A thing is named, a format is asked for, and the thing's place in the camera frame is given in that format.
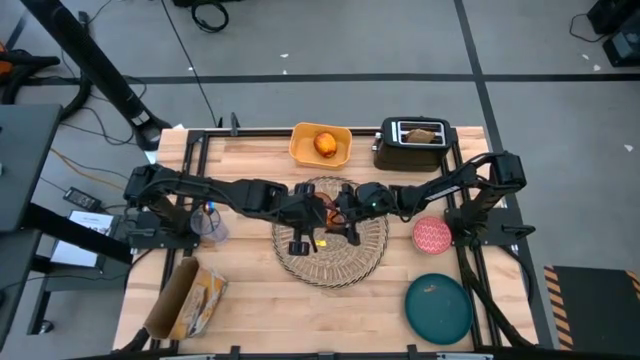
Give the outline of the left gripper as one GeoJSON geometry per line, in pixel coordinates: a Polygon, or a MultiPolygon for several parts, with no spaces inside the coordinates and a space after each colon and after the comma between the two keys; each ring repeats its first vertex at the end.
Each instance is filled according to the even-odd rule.
{"type": "Polygon", "coordinates": [[[294,229],[293,239],[288,243],[288,254],[309,256],[319,251],[326,232],[315,230],[327,225],[327,210],[324,201],[315,194],[312,183],[298,183],[294,187],[292,203],[285,208],[285,220],[294,229]]]}

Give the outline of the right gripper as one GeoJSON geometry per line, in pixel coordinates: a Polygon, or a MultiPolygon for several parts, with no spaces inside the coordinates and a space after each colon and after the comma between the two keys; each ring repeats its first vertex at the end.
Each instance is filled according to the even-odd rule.
{"type": "Polygon", "coordinates": [[[347,242],[352,246],[361,244],[357,231],[358,221],[374,219],[388,214],[398,215],[397,199],[394,192],[387,186],[377,182],[365,183],[354,188],[349,183],[343,183],[339,192],[339,208],[352,209],[356,206],[356,217],[345,215],[345,231],[347,242]]]}

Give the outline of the red yellow apple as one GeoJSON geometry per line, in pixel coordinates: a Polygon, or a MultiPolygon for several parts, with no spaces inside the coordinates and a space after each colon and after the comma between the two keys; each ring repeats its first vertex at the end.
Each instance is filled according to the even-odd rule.
{"type": "Polygon", "coordinates": [[[316,152],[324,158],[331,158],[337,153],[337,140],[329,132],[322,132],[316,135],[313,145],[316,152]]]}

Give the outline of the patterned ceramic bowl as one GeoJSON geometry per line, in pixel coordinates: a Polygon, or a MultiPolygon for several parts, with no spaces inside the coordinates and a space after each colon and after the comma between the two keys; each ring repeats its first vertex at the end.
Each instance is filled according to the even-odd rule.
{"type": "Polygon", "coordinates": [[[437,217],[423,217],[413,227],[414,246],[429,255],[446,252],[452,245],[452,233],[447,224],[437,217]]]}

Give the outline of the brown toast slice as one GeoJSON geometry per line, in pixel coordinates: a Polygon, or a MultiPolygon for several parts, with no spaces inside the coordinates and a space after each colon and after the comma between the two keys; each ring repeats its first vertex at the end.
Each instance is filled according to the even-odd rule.
{"type": "Polygon", "coordinates": [[[436,138],[436,134],[432,131],[424,129],[410,130],[406,135],[406,142],[409,144],[431,144],[436,138]]]}

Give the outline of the dark green plate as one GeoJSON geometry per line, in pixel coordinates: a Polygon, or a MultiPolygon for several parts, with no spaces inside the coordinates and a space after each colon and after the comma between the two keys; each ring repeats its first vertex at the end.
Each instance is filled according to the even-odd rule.
{"type": "Polygon", "coordinates": [[[470,331],[474,310],[464,288],[453,278],[428,273],[416,278],[404,298],[406,319],[422,339],[453,345],[470,331]]]}

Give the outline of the bread bag package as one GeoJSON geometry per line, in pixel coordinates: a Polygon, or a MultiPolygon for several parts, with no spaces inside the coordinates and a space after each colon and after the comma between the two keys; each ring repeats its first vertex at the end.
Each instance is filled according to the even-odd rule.
{"type": "Polygon", "coordinates": [[[195,257],[183,258],[144,322],[156,340],[182,341],[204,331],[227,288],[227,280],[195,257]]]}

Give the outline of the round woven placemat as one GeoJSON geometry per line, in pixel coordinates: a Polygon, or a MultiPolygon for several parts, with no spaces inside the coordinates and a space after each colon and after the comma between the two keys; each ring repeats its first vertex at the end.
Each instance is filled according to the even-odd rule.
{"type": "MultiPolygon", "coordinates": [[[[316,192],[329,195],[334,201],[341,185],[349,183],[353,188],[358,184],[352,180],[336,176],[319,176],[308,180],[315,185],[316,192]]],[[[343,288],[354,285],[374,272],[387,249],[389,223],[385,217],[357,223],[361,244],[352,246],[347,242],[345,226],[341,229],[324,230],[326,235],[320,243],[319,251],[309,256],[288,254],[288,243],[293,239],[290,227],[272,227],[272,248],[282,267],[298,280],[322,288],[343,288]]]]}

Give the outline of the yellow plastic container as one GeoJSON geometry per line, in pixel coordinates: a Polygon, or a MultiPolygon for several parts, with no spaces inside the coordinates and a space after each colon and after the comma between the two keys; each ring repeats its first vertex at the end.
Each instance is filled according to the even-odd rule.
{"type": "Polygon", "coordinates": [[[292,130],[289,154],[298,165],[337,170],[349,160],[352,147],[352,133],[346,127],[301,122],[292,130]],[[316,150],[314,141],[317,136],[328,133],[336,142],[336,151],[323,156],[316,150]]]}

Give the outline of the clear glass cup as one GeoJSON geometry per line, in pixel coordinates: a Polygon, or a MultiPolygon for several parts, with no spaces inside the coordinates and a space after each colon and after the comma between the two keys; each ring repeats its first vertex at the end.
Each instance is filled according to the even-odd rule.
{"type": "Polygon", "coordinates": [[[203,211],[203,204],[191,214],[191,230],[201,238],[215,244],[226,242],[229,238],[229,230],[219,211],[215,208],[215,204],[215,212],[212,214],[207,214],[203,211]]]}

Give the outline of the white paper sheet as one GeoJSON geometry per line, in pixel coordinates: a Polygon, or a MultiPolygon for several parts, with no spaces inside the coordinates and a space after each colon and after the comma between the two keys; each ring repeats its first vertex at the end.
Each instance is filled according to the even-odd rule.
{"type": "MultiPolygon", "coordinates": [[[[111,236],[115,233],[114,215],[74,210],[70,213],[68,219],[102,235],[111,236]]],[[[51,261],[63,265],[102,270],[105,258],[76,245],[57,240],[53,247],[51,261]]]]}

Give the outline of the black slanted stand column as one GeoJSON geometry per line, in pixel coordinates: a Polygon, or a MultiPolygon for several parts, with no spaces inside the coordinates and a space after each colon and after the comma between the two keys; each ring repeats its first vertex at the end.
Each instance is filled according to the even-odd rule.
{"type": "Polygon", "coordinates": [[[59,0],[20,0],[130,125],[141,150],[155,151],[164,129],[81,23],[59,0]]]}

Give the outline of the dark grey desk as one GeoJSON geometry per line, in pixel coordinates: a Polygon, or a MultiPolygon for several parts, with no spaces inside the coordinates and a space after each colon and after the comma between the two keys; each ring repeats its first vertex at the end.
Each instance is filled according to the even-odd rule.
{"type": "Polygon", "coordinates": [[[11,330],[24,286],[32,271],[45,275],[45,290],[92,289],[117,285],[94,268],[59,265],[36,254],[47,234],[102,256],[107,268],[132,263],[130,246],[83,227],[32,202],[56,134],[59,105],[0,105],[0,351],[11,330]]]}

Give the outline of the black equipment case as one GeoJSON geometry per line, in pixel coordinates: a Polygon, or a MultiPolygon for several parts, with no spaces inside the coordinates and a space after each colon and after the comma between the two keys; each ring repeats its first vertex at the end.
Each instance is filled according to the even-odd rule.
{"type": "Polygon", "coordinates": [[[613,67],[640,67],[640,0],[597,0],[587,18],[613,67]]]}

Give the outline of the black aluminium table frame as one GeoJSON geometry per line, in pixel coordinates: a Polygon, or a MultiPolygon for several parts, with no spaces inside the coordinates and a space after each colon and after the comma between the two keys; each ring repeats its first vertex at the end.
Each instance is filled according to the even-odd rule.
{"type": "MultiPolygon", "coordinates": [[[[439,174],[377,170],[373,166],[373,134],[354,137],[347,164],[325,170],[296,164],[289,154],[291,130],[249,129],[239,136],[216,131],[210,139],[204,174],[225,181],[264,178],[293,185],[322,175],[358,183],[420,184],[439,174]]],[[[421,216],[441,217],[446,201],[403,223],[388,217],[389,239],[380,264],[365,280],[340,289],[303,283],[284,270],[271,245],[271,224],[242,217],[222,206],[231,239],[219,247],[206,244],[194,252],[202,265],[212,265],[229,281],[204,334],[179,342],[181,354],[420,352],[471,350],[470,335],[454,345],[420,339],[404,314],[404,296],[411,281],[425,273],[443,273],[460,280],[456,251],[430,256],[411,239],[421,216]]]]}

